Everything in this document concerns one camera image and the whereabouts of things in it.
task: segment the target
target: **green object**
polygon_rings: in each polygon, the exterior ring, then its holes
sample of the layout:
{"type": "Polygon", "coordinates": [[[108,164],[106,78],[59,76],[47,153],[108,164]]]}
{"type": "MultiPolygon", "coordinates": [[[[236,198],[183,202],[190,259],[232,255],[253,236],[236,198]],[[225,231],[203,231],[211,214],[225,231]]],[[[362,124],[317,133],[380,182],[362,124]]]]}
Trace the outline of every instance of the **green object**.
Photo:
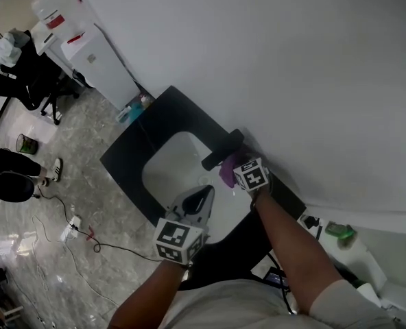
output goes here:
{"type": "Polygon", "coordinates": [[[38,150],[38,142],[20,134],[16,142],[16,151],[22,154],[34,155],[38,150]]]}
{"type": "Polygon", "coordinates": [[[338,239],[347,239],[354,235],[355,230],[353,230],[351,226],[344,226],[343,224],[329,222],[325,228],[325,232],[329,235],[335,236],[338,239]]]}

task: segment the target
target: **shirt sleeve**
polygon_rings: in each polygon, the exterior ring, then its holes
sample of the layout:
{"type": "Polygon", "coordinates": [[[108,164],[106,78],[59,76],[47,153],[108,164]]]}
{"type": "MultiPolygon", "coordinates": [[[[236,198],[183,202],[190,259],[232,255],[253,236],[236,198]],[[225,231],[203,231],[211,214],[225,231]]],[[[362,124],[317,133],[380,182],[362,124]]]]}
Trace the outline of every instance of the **shirt sleeve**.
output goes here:
{"type": "Polygon", "coordinates": [[[311,305],[309,315],[332,328],[395,328],[384,310],[346,280],[338,280],[323,290],[311,305]]]}

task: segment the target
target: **person's right arm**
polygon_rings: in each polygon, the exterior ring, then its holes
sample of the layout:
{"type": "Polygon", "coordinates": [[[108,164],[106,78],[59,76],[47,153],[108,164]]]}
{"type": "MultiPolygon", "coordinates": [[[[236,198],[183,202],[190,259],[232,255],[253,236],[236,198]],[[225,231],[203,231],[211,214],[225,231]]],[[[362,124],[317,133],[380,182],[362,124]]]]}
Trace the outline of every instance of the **person's right arm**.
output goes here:
{"type": "Polygon", "coordinates": [[[321,292],[342,277],[318,241],[267,191],[259,193],[255,207],[301,312],[309,313],[321,292]]]}

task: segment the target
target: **white t-shirt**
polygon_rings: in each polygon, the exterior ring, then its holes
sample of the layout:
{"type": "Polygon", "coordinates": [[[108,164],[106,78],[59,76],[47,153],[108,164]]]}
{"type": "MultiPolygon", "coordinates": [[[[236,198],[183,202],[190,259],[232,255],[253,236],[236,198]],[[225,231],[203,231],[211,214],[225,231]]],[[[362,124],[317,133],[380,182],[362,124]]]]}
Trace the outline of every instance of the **white t-shirt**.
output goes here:
{"type": "Polygon", "coordinates": [[[290,315],[280,290],[253,280],[229,280],[179,291],[164,329],[395,328],[387,313],[347,281],[327,287],[309,316],[290,315]]]}

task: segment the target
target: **white appliance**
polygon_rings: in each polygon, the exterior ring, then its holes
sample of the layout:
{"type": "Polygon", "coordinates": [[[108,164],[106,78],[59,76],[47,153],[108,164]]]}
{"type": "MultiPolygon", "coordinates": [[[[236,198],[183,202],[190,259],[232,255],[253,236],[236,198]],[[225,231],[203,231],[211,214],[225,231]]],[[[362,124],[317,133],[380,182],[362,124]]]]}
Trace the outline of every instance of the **white appliance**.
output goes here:
{"type": "Polygon", "coordinates": [[[77,40],[61,45],[73,68],[82,73],[118,110],[140,91],[101,30],[91,25],[77,40]]]}

